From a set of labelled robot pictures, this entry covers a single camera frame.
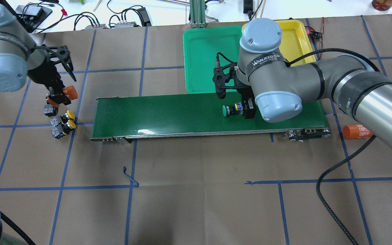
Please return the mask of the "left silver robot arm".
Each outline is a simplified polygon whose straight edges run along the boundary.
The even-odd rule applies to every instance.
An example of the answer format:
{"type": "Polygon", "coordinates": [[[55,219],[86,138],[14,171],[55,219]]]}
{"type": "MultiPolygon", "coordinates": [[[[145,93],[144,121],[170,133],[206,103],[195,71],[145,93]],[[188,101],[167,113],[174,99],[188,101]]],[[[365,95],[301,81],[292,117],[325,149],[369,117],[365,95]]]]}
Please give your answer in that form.
{"type": "Polygon", "coordinates": [[[0,92],[20,90],[31,79],[48,90],[45,115],[56,116],[60,104],[68,105],[78,98],[73,86],[64,85],[57,64],[76,81],[67,46],[37,45],[20,18],[0,3],[0,92]]]}

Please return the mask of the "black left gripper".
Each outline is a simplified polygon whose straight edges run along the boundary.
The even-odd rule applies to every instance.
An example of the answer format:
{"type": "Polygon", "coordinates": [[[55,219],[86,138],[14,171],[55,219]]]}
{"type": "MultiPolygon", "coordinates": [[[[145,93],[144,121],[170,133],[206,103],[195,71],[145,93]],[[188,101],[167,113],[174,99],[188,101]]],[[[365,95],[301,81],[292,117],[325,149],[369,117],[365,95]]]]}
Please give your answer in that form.
{"type": "Polygon", "coordinates": [[[48,104],[52,106],[71,104],[72,86],[65,87],[56,68],[56,65],[61,64],[73,81],[77,81],[73,74],[74,67],[68,46],[36,46],[31,48],[30,59],[38,54],[44,55],[44,59],[38,66],[28,70],[29,78],[48,89],[48,104]]]}

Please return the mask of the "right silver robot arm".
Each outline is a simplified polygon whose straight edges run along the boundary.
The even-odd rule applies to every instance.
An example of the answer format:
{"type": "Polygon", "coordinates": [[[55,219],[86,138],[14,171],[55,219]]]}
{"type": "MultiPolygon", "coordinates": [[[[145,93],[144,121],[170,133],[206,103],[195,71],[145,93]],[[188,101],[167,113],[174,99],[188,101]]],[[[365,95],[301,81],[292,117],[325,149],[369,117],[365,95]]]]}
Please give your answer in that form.
{"type": "Polygon", "coordinates": [[[339,109],[364,125],[392,148],[392,80],[367,58],[353,51],[327,48],[339,56],[304,65],[294,63],[314,53],[287,61],[281,54],[282,29],[271,19],[251,20],[239,40],[237,62],[221,66],[216,54],[213,82],[219,99],[224,99],[226,83],[250,99],[263,120],[269,123],[297,116],[303,104],[330,99],[339,109]]]}

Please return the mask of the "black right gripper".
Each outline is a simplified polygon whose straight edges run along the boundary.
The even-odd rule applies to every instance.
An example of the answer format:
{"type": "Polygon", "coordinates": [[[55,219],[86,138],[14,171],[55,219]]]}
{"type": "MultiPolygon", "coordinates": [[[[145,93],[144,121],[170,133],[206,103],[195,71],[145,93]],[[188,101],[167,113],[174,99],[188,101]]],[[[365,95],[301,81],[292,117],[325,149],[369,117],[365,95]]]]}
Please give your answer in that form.
{"type": "Polygon", "coordinates": [[[243,100],[255,99],[251,86],[244,84],[244,79],[238,78],[239,71],[237,62],[233,62],[223,53],[216,53],[216,66],[213,69],[212,81],[219,99],[227,96],[228,89],[236,90],[243,100]]]}

